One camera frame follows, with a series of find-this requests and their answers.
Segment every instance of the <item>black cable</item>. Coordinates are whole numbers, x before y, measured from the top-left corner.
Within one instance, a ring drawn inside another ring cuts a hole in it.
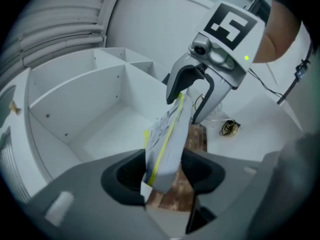
[[[265,83],[260,79],[260,77],[256,74],[256,72],[254,72],[251,68],[249,68],[249,73],[250,75],[252,75],[254,78],[258,79],[260,81],[260,83],[262,84],[262,86],[269,92],[273,93],[274,95],[276,95],[277,97],[279,98],[283,98],[284,100],[286,100],[287,98],[282,95],[281,93],[279,92],[276,92],[276,91],[273,91],[271,90],[270,88],[268,88]]]

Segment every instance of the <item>robotic arm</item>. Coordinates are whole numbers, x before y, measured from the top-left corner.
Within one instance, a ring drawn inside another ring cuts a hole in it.
[[[216,2],[197,26],[198,34],[173,65],[167,82],[166,101],[198,79],[206,79],[209,90],[193,115],[201,123],[224,99],[236,90],[256,56],[265,23],[250,12],[226,2]]]

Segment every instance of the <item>vent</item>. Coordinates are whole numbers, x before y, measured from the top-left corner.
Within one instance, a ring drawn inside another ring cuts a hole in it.
[[[14,198],[27,203],[30,195],[16,165],[10,134],[4,137],[0,148],[0,172]]]

